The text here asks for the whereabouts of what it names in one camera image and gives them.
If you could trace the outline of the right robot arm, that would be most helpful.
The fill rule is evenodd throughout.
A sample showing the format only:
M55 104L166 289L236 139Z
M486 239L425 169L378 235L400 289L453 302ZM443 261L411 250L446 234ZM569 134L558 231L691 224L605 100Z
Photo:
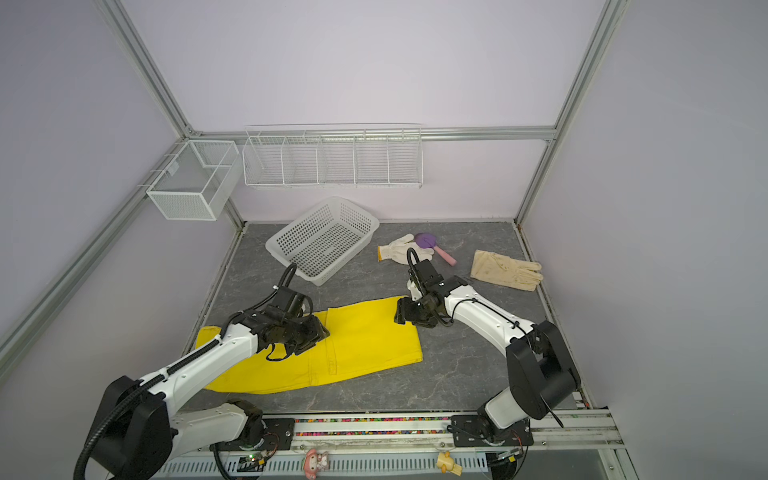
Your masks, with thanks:
M394 321L435 328L459 322L471 328L506 361L508 386L485 402L477 421L457 432L491 445L501 444L515 426L541 420L582 386L559 328L522 319L480 295L464 279L445 279L432 263L407 250L408 297L398 300Z

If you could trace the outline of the yellow trousers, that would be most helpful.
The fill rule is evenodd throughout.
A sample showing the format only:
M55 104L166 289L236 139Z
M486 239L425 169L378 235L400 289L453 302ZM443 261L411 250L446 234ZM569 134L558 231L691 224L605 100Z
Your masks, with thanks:
M262 351L206 388L217 393L275 394L419 363L423 360L419 334L411 324L394 322L397 303L390 297L319 312L330 336L309 351L280 362L267 361Z

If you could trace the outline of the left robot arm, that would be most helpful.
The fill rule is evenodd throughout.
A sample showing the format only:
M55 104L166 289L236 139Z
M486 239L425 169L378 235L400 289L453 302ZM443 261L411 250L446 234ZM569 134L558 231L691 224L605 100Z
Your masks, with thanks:
M122 376L105 390L73 476L95 460L116 479L149 479L170 459L237 442L263 446L270 431L247 401L181 414L199 391L236 364L281 345L299 356L330 335L310 298L278 286L264 300L232 314L214 338L176 362L137 380Z

